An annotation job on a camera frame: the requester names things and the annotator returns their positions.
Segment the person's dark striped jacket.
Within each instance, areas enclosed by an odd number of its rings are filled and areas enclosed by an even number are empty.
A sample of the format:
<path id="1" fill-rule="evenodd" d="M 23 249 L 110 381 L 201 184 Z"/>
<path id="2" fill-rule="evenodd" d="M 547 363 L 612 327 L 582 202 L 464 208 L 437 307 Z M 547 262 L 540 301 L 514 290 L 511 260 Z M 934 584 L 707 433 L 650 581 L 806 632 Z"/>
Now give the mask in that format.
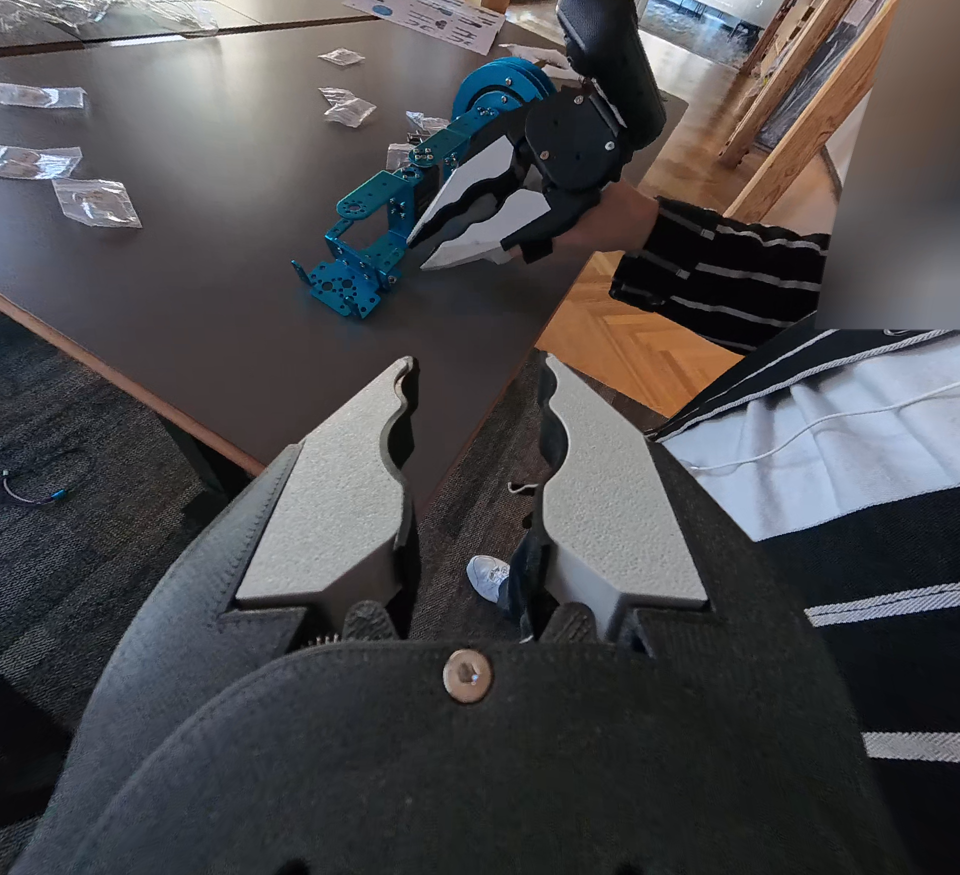
<path id="1" fill-rule="evenodd" d="M 810 315 L 780 332 L 655 429 L 652 439 L 661 444 L 657 436 L 675 416 L 744 379 L 745 361 L 767 365 L 828 331 L 817 329 Z M 959 871 L 958 486 L 752 540 L 798 592 L 830 649 L 882 794 L 920 873 Z"/>

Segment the person's right forearm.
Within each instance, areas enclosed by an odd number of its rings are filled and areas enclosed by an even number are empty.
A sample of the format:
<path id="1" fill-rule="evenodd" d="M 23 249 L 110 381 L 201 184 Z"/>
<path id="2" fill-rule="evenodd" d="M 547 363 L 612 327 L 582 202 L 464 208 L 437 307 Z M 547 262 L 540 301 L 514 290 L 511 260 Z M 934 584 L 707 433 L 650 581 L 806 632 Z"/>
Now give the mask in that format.
<path id="1" fill-rule="evenodd" d="M 831 233 L 744 224 L 658 197 L 642 249 L 626 253 L 611 298 L 678 324 L 738 355 L 817 309 Z"/>

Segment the blue metal toy robot arm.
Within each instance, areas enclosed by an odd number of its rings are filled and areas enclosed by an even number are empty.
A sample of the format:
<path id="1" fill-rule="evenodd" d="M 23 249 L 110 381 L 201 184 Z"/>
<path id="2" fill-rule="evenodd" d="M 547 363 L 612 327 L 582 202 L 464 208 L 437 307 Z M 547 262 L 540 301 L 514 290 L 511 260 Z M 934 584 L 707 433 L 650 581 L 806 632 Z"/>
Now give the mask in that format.
<path id="1" fill-rule="evenodd" d="M 367 317 L 399 280 L 415 224 L 467 156 L 470 142 L 500 115 L 556 92 L 533 62 L 506 56 L 481 65 L 462 80 L 451 120 L 436 130 L 416 127 L 408 142 L 388 155 L 388 167 L 340 199 L 338 220 L 325 233 L 331 260 L 311 271 L 293 260 L 310 294 L 343 317 Z M 346 242 L 349 229 L 384 211 L 387 230 L 365 248 Z"/>

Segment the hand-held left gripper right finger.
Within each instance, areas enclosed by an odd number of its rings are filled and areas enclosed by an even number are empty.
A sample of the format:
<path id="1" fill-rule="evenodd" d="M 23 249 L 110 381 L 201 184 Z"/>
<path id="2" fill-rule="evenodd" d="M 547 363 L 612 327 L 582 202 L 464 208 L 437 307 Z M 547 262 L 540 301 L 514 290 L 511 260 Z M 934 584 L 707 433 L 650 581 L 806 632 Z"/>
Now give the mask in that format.
<path id="1" fill-rule="evenodd" d="M 553 354 L 537 388 L 548 466 L 534 526 L 534 577 L 559 604 L 617 636 L 634 608 L 702 610 L 709 596 L 642 432 Z"/>

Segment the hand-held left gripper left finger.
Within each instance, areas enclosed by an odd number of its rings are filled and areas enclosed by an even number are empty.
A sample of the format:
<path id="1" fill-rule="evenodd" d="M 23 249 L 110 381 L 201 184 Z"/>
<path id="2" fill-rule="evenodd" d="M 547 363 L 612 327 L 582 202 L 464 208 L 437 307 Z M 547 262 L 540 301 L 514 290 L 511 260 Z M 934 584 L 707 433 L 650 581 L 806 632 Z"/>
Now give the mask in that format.
<path id="1" fill-rule="evenodd" d="M 417 529 L 403 467 L 416 407 L 417 361 L 404 355 L 301 440 L 236 591 L 241 608 L 307 606 L 343 621 L 373 601 L 409 616 Z"/>

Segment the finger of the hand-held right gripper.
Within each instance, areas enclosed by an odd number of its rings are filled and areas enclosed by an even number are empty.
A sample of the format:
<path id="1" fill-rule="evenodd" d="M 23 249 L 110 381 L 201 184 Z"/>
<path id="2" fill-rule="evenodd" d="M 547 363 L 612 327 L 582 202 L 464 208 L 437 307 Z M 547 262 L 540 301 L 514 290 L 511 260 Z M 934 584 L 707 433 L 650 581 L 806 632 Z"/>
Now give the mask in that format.
<path id="1" fill-rule="evenodd" d="M 530 188 L 513 192 L 500 208 L 495 197 L 484 195 L 463 213 L 440 224 L 438 244 L 420 269 L 447 270 L 479 261 L 504 265 L 511 255 L 503 248 L 503 241 L 548 212 L 546 197 Z"/>
<path id="2" fill-rule="evenodd" d="M 522 161 L 510 138 L 497 138 L 453 170 L 407 239 L 416 247 L 461 218 L 484 197 L 500 208 L 522 186 Z"/>

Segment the person's jeans leg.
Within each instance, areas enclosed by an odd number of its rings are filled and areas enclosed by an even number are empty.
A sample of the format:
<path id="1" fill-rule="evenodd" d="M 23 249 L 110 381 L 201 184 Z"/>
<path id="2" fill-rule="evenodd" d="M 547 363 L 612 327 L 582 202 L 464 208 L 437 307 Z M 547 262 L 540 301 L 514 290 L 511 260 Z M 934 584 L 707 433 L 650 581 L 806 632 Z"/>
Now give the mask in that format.
<path id="1" fill-rule="evenodd" d="M 554 602 L 542 579 L 544 545 L 530 526 L 510 558 L 508 574 L 498 587 L 496 605 L 507 621 L 518 626 L 520 641 L 537 641 L 546 629 Z"/>

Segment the person's white shirt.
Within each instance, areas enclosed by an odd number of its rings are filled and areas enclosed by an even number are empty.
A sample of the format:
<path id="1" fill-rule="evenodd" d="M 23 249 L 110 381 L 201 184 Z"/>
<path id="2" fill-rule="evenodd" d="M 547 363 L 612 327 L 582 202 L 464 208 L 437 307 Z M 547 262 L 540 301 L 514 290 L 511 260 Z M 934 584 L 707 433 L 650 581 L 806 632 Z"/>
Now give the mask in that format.
<path id="1" fill-rule="evenodd" d="M 832 329 L 741 367 L 656 439 L 752 540 L 958 486 L 957 330 Z"/>

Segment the printed instruction sheet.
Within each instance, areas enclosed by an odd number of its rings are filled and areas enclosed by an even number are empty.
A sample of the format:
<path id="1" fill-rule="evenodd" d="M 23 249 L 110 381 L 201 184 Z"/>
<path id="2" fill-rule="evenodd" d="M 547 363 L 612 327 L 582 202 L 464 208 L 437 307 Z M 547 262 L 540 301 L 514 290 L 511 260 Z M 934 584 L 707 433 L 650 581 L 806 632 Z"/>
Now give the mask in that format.
<path id="1" fill-rule="evenodd" d="M 464 0 L 344 0 L 345 7 L 486 55 L 506 18 Z"/>

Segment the person's white shoe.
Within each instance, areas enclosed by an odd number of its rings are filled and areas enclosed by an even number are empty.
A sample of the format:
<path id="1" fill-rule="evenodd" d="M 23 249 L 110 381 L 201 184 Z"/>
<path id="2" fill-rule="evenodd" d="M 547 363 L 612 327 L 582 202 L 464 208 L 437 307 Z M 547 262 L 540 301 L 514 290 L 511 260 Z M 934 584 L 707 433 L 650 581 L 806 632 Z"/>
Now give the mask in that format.
<path id="1" fill-rule="evenodd" d="M 497 605 L 501 592 L 509 587 L 511 566 L 493 556 L 476 555 L 466 565 L 467 580 L 474 592 L 484 601 Z"/>

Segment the large clear plastic wrap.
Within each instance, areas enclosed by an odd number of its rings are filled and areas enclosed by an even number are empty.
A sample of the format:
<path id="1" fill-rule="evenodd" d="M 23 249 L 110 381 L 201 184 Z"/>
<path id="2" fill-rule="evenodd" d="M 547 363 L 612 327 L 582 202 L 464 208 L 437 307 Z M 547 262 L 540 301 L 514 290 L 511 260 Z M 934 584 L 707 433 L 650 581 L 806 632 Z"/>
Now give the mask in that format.
<path id="1" fill-rule="evenodd" d="M 51 26 L 83 42 L 159 34 L 217 34 L 210 8 L 192 0 L 1 0 L 2 31 L 31 23 Z"/>

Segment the scattered clear plastic parts bags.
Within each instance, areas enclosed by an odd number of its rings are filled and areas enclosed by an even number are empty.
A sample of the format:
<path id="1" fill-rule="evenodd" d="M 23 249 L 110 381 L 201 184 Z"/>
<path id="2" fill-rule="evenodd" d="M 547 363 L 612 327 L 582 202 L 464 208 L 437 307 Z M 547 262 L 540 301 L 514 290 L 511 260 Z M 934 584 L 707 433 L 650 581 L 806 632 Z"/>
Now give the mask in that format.
<path id="1" fill-rule="evenodd" d="M 293 58 L 265 37 L 240 36 L 73 53 L 56 68 L 80 65 L 76 86 L 2 81 L 2 179 L 51 184 L 63 214 L 81 224 L 139 229 L 126 183 L 147 161 L 136 191 L 169 203 L 210 190 L 214 176 L 247 196 L 299 169 L 283 112 L 297 128 L 333 131 L 322 150 L 340 163 L 345 138 L 383 116 L 397 124 L 403 115 L 409 138 L 446 128 L 446 95 L 459 79 L 441 78 L 437 93 L 424 68 L 395 61 L 351 44 Z"/>

